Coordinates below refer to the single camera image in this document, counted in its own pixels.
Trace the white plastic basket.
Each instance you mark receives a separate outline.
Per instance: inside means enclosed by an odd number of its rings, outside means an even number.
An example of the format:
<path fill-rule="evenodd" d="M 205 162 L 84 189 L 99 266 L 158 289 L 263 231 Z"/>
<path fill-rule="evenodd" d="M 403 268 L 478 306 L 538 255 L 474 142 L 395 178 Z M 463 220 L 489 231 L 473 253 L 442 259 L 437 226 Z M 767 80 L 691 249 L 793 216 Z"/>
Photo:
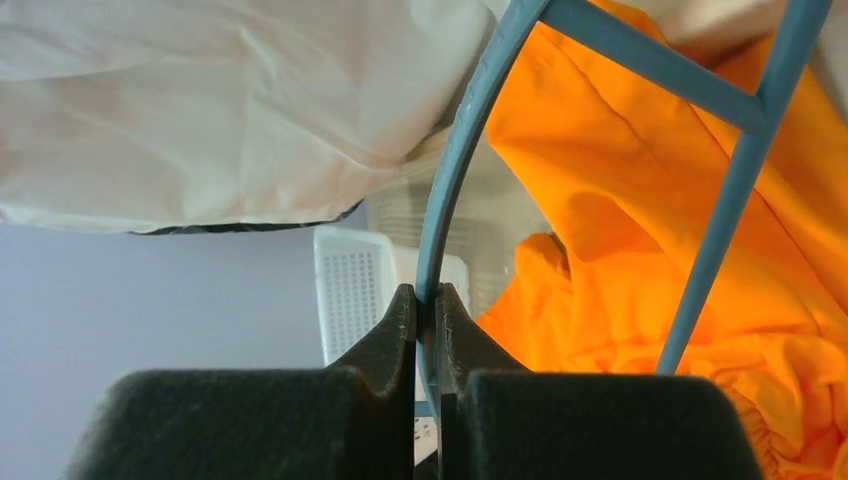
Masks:
<path fill-rule="evenodd" d="M 387 235 L 337 226 L 314 230 L 324 364 L 335 362 L 383 318 L 397 287 L 414 284 L 419 250 Z"/>

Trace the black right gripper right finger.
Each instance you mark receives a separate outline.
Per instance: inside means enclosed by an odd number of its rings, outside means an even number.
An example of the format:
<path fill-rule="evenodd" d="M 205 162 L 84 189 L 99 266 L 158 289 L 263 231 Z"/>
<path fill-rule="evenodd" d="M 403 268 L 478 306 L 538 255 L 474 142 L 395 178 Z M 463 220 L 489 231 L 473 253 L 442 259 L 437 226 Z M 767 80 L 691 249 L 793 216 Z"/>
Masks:
<path fill-rule="evenodd" d="M 759 479 L 738 414 L 687 376 L 534 373 L 434 299 L 443 479 Z"/>

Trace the orange shorts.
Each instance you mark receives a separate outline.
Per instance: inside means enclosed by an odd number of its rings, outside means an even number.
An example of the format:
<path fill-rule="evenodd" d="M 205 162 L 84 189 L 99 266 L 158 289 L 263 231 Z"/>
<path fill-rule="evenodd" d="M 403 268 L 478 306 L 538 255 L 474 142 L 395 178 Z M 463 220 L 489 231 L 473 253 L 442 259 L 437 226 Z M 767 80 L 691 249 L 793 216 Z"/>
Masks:
<path fill-rule="evenodd" d="M 738 133 L 545 26 L 487 137 L 551 226 L 479 325 L 541 371 L 650 372 Z M 680 372 L 734 403 L 769 479 L 847 475 L 847 129 L 800 77 Z"/>

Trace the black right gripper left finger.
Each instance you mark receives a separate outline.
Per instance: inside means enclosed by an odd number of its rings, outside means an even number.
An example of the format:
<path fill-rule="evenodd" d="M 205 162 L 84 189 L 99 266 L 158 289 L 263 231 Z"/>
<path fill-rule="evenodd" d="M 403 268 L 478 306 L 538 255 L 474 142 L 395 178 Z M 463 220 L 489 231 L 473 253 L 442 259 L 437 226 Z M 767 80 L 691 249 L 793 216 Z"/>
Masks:
<path fill-rule="evenodd" d="M 416 298 L 322 369 L 147 370 L 105 393 L 69 479 L 410 479 Z"/>

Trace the grey-blue plastic hanger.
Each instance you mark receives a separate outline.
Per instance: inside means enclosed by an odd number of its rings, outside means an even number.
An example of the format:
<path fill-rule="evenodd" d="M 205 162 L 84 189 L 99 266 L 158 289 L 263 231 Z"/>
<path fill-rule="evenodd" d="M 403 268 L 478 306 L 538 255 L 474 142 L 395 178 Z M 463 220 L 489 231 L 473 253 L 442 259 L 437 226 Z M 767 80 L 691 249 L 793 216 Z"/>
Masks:
<path fill-rule="evenodd" d="M 457 110 L 423 222 L 416 297 L 423 313 L 417 358 L 425 394 L 419 416 L 437 417 L 434 304 L 450 223 L 477 142 L 501 87 L 538 23 L 734 125 L 740 136 L 688 276 L 656 371 L 674 374 L 753 191 L 777 129 L 823 28 L 827 1 L 791 1 L 754 94 L 685 58 L 588 1 L 514 1 L 484 50 Z"/>

